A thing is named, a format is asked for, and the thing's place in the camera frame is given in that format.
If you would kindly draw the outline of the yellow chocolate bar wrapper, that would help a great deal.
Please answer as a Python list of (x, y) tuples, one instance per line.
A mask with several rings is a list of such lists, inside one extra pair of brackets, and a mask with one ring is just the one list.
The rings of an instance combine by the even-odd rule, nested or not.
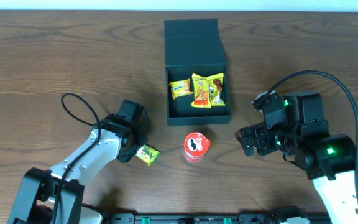
[(209, 101), (212, 106), (224, 106), (225, 103), (221, 97), (223, 91), (223, 73), (218, 73), (207, 77), (209, 81)]

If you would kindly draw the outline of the yellow orange biscuit packet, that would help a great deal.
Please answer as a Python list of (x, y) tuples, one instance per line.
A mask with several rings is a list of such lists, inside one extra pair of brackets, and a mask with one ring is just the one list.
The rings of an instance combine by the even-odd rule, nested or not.
[(192, 74), (194, 101), (191, 106), (194, 108), (211, 108), (209, 100), (209, 81), (206, 77), (197, 74)]

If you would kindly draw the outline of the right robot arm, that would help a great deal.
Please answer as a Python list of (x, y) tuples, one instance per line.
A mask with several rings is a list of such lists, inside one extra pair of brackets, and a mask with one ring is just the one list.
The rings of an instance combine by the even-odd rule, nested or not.
[(356, 145), (344, 134), (330, 135), (323, 101), (316, 91), (271, 93), (261, 107), (264, 121), (235, 133), (245, 155), (282, 151), (293, 156), (322, 198), (332, 223), (358, 223), (354, 177)]

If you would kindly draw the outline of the green yellow snack packet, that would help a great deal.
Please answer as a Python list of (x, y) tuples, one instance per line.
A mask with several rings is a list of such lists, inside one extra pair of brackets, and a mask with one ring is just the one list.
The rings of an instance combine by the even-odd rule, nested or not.
[(160, 151), (156, 150), (156, 148), (148, 144), (144, 144), (136, 152), (136, 156), (142, 161), (144, 161), (148, 166), (151, 166), (159, 155)]

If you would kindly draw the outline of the small yellow snack packet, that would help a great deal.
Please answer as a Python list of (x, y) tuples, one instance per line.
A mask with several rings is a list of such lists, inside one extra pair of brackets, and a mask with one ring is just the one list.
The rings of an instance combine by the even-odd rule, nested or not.
[(193, 94), (190, 88), (189, 78), (186, 80), (173, 81), (170, 82), (168, 85), (171, 88), (171, 94), (173, 100), (175, 100), (178, 97)]

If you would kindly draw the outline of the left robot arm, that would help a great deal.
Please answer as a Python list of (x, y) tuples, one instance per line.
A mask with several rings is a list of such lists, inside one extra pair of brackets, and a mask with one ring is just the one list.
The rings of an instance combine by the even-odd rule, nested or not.
[(143, 106), (124, 100), (118, 113), (98, 119), (87, 140), (47, 170), (24, 175), (9, 223), (109, 223), (110, 216), (83, 203), (85, 187), (101, 169), (117, 159), (129, 162), (147, 142), (142, 132)]

